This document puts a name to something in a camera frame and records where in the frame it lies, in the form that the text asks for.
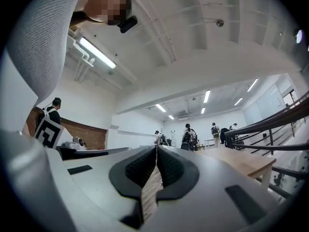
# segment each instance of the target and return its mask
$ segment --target metal railing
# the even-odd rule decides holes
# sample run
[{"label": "metal railing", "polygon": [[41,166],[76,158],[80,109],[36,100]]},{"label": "metal railing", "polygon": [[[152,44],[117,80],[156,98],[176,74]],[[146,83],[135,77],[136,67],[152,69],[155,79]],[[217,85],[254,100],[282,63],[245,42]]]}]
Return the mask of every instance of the metal railing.
[{"label": "metal railing", "polygon": [[[266,153],[262,154],[262,156],[267,155],[271,153],[273,155],[273,152],[276,150],[280,151],[298,151],[298,150],[308,150],[309,149],[309,142],[305,144],[298,144],[298,145],[281,145],[283,144],[287,139],[290,137],[295,137],[295,125],[294,123],[298,120],[302,120],[301,123],[299,123],[299,127],[306,123],[306,117],[309,116],[309,92],[307,92],[305,95],[303,95],[300,99],[296,100],[293,104],[285,107],[281,111],[273,114],[272,116],[263,119],[257,123],[254,123],[252,125],[246,126],[244,128],[238,129],[238,130],[232,130],[225,133],[226,138],[226,146],[229,148],[235,148],[237,150],[243,150],[243,149],[255,149],[254,151],[250,153],[256,153],[259,150],[267,150]],[[287,125],[291,125],[290,130],[287,130],[277,138],[273,138],[274,134],[277,134],[279,131],[281,131],[283,128],[285,128]],[[269,135],[264,137],[250,145],[240,144],[240,142],[243,142],[243,140],[253,138],[254,136],[257,136],[265,131],[269,132]],[[291,132],[284,141],[282,141],[279,145],[274,145],[274,142],[279,140],[282,136],[284,136],[287,132]],[[235,137],[238,135],[244,135],[244,134],[250,134],[252,135],[245,136],[243,138],[237,138],[235,140]],[[266,145],[255,145],[265,139],[270,139],[270,143],[267,143]],[[292,171],[289,169],[284,169],[280,167],[272,167],[273,171],[278,172],[279,174],[288,175],[291,177],[296,178],[297,180],[307,180],[308,174]],[[269,188],[279,194],[280,196],[284,198],[288,198],[291,196],[290,193],[282,190],[279,188],[279,186],[275,186],[273,184],[269,184]]]}]

